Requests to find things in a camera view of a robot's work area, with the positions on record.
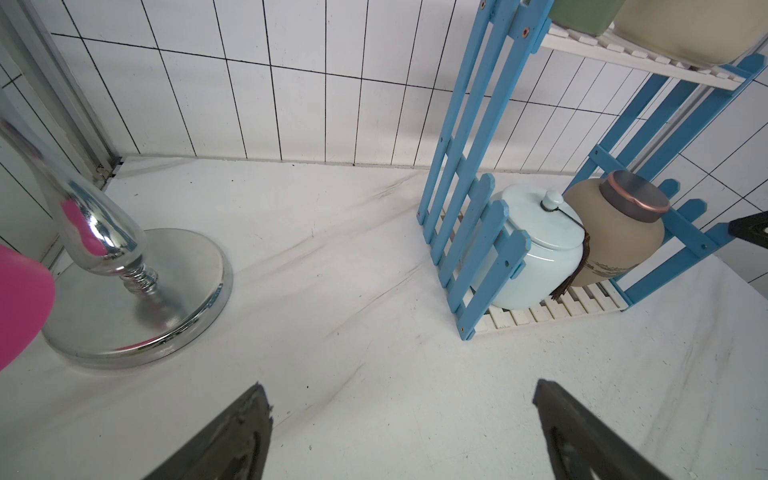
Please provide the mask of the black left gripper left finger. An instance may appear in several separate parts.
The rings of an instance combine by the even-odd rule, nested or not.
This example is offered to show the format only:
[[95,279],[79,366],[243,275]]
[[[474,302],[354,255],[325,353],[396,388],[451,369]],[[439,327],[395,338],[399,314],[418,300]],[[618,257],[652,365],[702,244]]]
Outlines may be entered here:
[[147,475],[149,479],[260,479],[273,427],[264,387],[256,383]]

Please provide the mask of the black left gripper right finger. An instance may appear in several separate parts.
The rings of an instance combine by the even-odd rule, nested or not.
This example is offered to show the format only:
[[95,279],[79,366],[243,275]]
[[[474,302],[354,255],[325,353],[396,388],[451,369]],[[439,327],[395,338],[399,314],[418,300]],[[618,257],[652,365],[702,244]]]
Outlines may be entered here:
[[555,381],[537,381],[533,397],[557,479],[665,479]]

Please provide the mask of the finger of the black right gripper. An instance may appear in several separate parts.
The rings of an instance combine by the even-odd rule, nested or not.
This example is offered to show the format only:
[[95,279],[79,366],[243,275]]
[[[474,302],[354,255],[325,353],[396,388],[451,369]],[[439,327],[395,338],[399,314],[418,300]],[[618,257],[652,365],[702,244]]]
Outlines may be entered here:
[[768,248],[768,212],[760,212],[729,222],[728,233],[751,244]]

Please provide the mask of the brown tea canister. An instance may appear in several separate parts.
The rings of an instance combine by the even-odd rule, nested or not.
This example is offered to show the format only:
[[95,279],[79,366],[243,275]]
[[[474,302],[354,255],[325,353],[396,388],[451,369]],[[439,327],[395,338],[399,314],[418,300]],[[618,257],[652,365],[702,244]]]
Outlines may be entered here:
[[626,170],[570,187],[566,203],[589,234],[589,255],[575,287],[623,275],[650,258],[662,245],[668,197],[647,180]]

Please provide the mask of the cream tea canister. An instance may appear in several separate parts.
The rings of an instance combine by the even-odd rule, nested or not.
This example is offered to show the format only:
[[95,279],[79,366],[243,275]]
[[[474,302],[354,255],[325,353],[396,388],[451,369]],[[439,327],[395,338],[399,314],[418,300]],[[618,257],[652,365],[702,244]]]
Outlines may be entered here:
[[626,1],[614,19],[614,32],[698,67],[728,64],[767,34],[767,1]]

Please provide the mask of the green tea canister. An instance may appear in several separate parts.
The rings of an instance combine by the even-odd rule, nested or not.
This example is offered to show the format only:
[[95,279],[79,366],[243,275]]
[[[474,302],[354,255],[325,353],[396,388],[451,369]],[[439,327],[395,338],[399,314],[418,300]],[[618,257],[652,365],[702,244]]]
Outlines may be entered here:
[[624,3],[624,0],[555,0],[549,18],[565,29],[600,36]]

